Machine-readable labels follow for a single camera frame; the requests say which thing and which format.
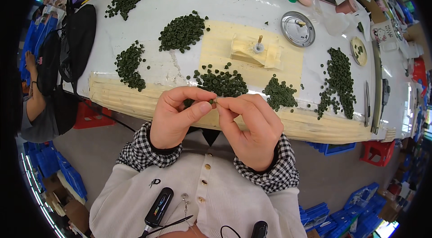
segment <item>hand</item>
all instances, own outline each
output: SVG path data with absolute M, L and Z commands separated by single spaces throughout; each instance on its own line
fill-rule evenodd
M 35 56 L 30 51 L 25 52 L 25 68 L 29 72 L 36 70 Z
M 274 148 L 284 125 L 258 94 L 217 99 L 219 126 L 236 156 L 249 168 L 265 171 L 273 161 Z M 234 118 L 241 115 L 249 131 L 241 131 Z
M 179 145 L 192 123 L 197 122 L 216 106 L 208 103 L 216 94 L 197 87 L 176 87 L 159 97 L 150 128 L 150 140 L 158 149 L 170 149 Z M 183 101 L 193 99 L 191 107 L 184 109 Z

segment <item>red plastic stool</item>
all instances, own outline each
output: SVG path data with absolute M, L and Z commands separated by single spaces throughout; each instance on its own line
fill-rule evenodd
M 87 104 L 91 106 L 92 102 L 85 100 Z M 111 116 L 111 110 L 107 108 L 102 108 L 102 113 Z M 90 127 L 102 127 L 114 125 L 115 121 L 109 119 L 108 117 L 101 116 L 99 113 L 90 109 L 83 102 L 78 103 L 78 112 L 76 114 L 76 122 L 73 128 L 83 129 Z
M 394 143 L 394 140 L 391 143 L 381 143 L 375 140 L 363 142 L 364 156 L 363 158 L 360 158 L 360 160 L 363 160 L 375 166 L 385 167 L 392 158 Z M 372 161 L 372 159 L 376 155 L 379 155 L 381 158 L 377 162 Z

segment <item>person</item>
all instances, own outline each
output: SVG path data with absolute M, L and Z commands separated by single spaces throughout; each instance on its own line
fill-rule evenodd
M 183 101 L 195 102 L 184 109 Z M 95 237 L 141 237 L 144 219 L 161 190 L 170 187 L 172 201 L 161 225 L 187 216 L 186 222 L 148 237 L 251 237 L 255 223 L 268 224 L 267 237 L 306 237 L 297 195 L 299 173 L 284 125 L 260 95 L 217 98 L 197 87 L 165 91 L 153 121 L 135 132 L 122 149 L 111 176 L 90 209 Z M 182 152 L 188 128 L 212 109 L 234 154 Z M 234 119 L 241 115 L 248 130 Z
M 21 137 L 40 144 L 59 135 L 57 123 L 51 98 L 43 96 L 38 89 L 36 60 L 30 51 L 25 52 L 25 63 L 30 73 L 30 90 L 22 103 Z

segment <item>logo on sweater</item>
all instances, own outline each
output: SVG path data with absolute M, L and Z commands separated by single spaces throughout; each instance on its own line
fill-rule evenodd
M 150 187 L 150 188 L 152 188 L 153 187 L 153 185 L 158 185 L 158 184 L 160 184 L 160 182 L 161 182 L 161 180 L 160 179 L 154 179 L 148 186 Z

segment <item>fingernail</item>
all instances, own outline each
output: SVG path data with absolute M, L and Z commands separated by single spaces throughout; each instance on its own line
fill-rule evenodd
M 209 111 L 211 111 L 212 110 L 212 105 L 209 103 L 209 102 L 207 102 L 207 101 L 203 101 L 202 103 L 201 103 L 201 105 L 200 105 L 200 111 L 202 112 L 202 113 L 208 113 Z

